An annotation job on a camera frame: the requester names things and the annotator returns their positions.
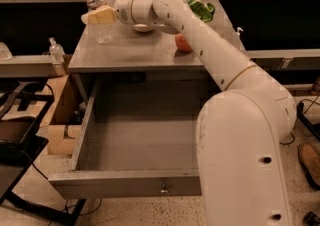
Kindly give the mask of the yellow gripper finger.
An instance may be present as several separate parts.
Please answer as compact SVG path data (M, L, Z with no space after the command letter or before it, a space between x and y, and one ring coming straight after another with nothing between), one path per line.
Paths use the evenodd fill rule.
M81 20L85 25L112 24L117 20L117 15L112 7L103 5L83 14Z

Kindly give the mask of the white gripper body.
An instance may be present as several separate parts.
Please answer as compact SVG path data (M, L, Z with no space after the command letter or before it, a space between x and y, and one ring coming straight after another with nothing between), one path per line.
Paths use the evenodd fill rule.
M120 22L128 25L134 25L132 16L132 4L134 0L115 0L114 9Z

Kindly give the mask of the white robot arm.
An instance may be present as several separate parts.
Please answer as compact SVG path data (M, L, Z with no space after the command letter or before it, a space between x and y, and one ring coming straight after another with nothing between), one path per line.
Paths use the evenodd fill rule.
M116 0L82 20L180 33L220 88L196 127L207 226L293 226L279 143L292 131L296 105L285 87L201 20L187 0Z

